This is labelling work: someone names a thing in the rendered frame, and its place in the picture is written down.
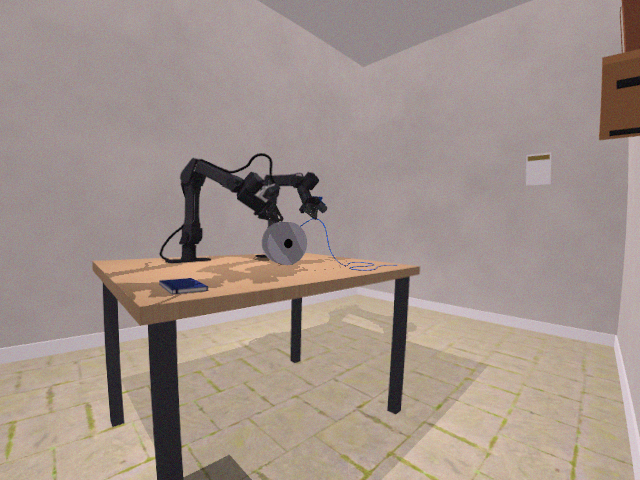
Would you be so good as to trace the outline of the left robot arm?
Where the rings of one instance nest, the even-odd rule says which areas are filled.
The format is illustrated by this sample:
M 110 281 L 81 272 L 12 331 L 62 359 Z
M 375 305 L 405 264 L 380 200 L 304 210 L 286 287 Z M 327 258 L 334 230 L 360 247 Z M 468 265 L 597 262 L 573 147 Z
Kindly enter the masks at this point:
M 313 188 L 319 182 L 318 177 L 315 176 L 315 174 L 311 173 L 311 172 L 307 172 L 307 174 L 305 176 L 288 175 L 288 176 L 272 176 L 272 178 L 274 179 L 275 184 L 279 184 L 279 186 L 293 186 L 293 188 L 297 188 L 299 196 L 302 196 L 302 193 L 304 193 L 304 192 L 307 192 L 307 191 L 310 192 L 309 190 L 313 190 Z M 265 181 L 265 185 L 266 186 L 272 184 L 269 175 L 265 175 L 264 181 Z M 279 195 L 279 190 L 276 190 L 271 194 L 268 194 L 266 191 L 264 192 L 263 197 L 265 199 L 268 199 L 270 202 L 272 202 L 270 207 L 272 207 L 273 204 L 277 205 L 277 197 Z M 318 206 L 319 206 L 318 210 L 321 213 L 325 213 L 327 211 L 328 207 L 325 204 L 323 204 L 321 201 L 320 201 Z M 268 227 L 270 225 L 274 224 L 274 223 L 277 223 L 277 222 L 279 222 L 279 221 L 275 221 L 274 222 L 274 221 L 269 221 L 268 220 Z

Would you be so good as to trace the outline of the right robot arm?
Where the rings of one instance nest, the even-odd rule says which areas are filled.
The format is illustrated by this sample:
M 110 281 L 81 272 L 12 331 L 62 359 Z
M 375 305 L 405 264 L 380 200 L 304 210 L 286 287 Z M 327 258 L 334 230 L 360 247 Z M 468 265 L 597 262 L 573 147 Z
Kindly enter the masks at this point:
M 192 158 L 181 172 L 180 180 L 182 185 L 184 185 L 185 192 L 185 219 L 182 228 L 182 237 L 179 241 L 179 244 L 182 244 L 182 260 L 172 260 L 173 262 L 165 260 L 165 262 L 185 263 L 211 261 L 211 258 L 197 258 L 195 245 L 199 244 L 202 240 L 203 228 L 200 228 L 199 196 L 201 186 L 203 186 L 206 177 L 218 182 L 222 187 L 229 189 L 231 192 L 237 193 L 237 199 L 246 206 L 252 202 L 255 196 L 254 194 L 257 194 L 265 185 L 265 181 L 254 172 L 250 172 L 245 179 L 242 179 L 233 174 L 230 176 L 224 171 L 221 171 L 199 159 Z M 202 175 L 206 175 L 206 177 Z

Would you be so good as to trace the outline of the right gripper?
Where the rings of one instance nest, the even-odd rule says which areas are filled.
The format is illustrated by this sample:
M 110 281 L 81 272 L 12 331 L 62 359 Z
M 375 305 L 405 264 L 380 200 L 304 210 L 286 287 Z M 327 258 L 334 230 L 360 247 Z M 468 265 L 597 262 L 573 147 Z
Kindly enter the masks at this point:
M 275 221 L 281 221 L 282 222 L 284 220 L 284 218 L 282 217 L 277 205 L 274 204 L 272 207 L 270 207 L 272 202 L 270 202 L 270 201 L 268 201 L 268 199 L 265 199 L 264 197 L 262 197 L 264 192 L 266 191 L 266 189 L 271 187 L 271 186 L 274 186 L 274 185 L 275 184 L 272 184 L 270 186 L 263 186 L 262 187 L 262 191 L 260 192 L 259 196 L 257 197 L 255 195 L 253 200 L 252 200 L 252 202 L 247 206 L 254 211 L 254 213 L 255 213 L 254 215 L 255 216 L 258 215 L 259 219 L 264 219 L 264 220 L 269 220 L 269 221 L 274 221 L 274 222 Z M 274 210 L 276 210 L 276 212 L 278 213 L 280 218 L 276 218 L 274 216 L 274 214 L 273 214 Z M 268 211 L 268 212 L 266 213 L 266 211 Z M 261 213 L 261 214 L 259 214 L 259 213 Z

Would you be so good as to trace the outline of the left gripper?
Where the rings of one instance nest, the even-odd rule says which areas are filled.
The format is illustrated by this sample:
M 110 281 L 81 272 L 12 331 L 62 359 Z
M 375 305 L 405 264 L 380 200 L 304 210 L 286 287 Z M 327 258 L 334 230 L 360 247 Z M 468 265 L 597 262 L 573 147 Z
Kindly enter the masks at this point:
M 312 218 L 314 218 L 314 220 L 316 220 L 317 219 L 317 213 L 318 213 L 318 207 L 319 207 L 318 205 L 319 205 L 320 201 L 323 199 L 323 197 L 317 197 L 317 196 L 313 197 L 311 195 L 311 193 L 307 191 L 307 192 L 302 193 L 302 196 L 300 196 L 300 198 L 301 198 L 301 201 L 302 201 L 302 206 L 299 209 L 300 212 L 301 213 L 305 212 L 308 215 L 310 215 Z

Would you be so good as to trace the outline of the grey disc with black centre hole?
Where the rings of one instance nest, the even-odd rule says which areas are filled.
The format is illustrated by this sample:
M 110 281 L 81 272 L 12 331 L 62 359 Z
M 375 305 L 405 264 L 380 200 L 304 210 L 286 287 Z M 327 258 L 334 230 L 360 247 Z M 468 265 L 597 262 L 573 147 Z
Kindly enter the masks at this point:
M 262 238 L 266 257 L 282 265 L 297 263 L 307 249 L 304 230 L 293 222 L 277 222 L 269 226 Z

